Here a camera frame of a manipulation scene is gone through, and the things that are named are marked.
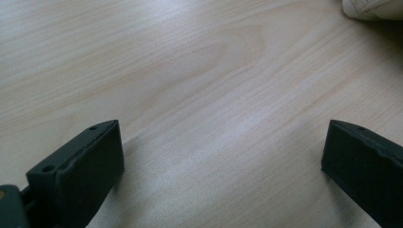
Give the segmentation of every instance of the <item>cloth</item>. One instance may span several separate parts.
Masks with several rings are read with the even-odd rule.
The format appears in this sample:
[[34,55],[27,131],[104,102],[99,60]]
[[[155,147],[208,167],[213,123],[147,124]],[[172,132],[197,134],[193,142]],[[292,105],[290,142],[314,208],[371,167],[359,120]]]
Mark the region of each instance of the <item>cloth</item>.
[[403,0],[343,0],[343,10],[359,20],[403,20]]

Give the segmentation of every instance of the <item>dark gray plastic object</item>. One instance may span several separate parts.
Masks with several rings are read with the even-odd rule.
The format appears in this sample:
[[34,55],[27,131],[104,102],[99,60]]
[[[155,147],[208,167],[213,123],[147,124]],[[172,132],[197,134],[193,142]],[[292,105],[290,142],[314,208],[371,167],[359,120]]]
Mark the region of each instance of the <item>dark gray plastic object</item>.
[[119,122],[93,125],[30,169],[20,196],[15,186],[0,186],[0,227],[86,227],[124,166]]
[[403,227],[403,148],[351,123],[330,121],[322,170],[382,227]]

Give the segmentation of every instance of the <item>light wood tabletop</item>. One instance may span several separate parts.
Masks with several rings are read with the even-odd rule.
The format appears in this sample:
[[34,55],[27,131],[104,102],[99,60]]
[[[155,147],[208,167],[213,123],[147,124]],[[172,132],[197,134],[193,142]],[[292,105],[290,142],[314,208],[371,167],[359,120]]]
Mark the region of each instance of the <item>light wood tabletop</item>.
[[403,144],[401,23],[338,0],[0,2],[0,184],[120,122],[88,227],[379,227],[320,171],[332,119]]

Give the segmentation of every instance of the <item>wood grain surface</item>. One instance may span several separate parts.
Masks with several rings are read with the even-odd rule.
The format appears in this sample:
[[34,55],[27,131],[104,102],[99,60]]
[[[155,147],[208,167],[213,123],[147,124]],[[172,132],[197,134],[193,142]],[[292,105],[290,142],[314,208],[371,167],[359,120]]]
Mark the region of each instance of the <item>wood grain surface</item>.
[[378,227],[320,159],[331,119],[403,144],[403,29],[340,5],[1,1],[0,184],[118,119],[90,228]]

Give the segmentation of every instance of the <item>screw hole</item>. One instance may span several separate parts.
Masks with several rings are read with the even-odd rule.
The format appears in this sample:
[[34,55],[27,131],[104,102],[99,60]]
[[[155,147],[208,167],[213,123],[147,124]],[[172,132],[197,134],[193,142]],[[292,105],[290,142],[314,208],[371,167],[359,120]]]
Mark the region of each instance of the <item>screw hole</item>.
[[46,166],[45,168],[43,168],[42,171],[43,171],[44,173],[48,173],[48,172],[52,171],[54,168],[55,168],[55,167],[54,167],[53,165],[48,165],[48,166]]
[[3,190],[0,190],[0,199],[4,198],[6,196],[6,192]]

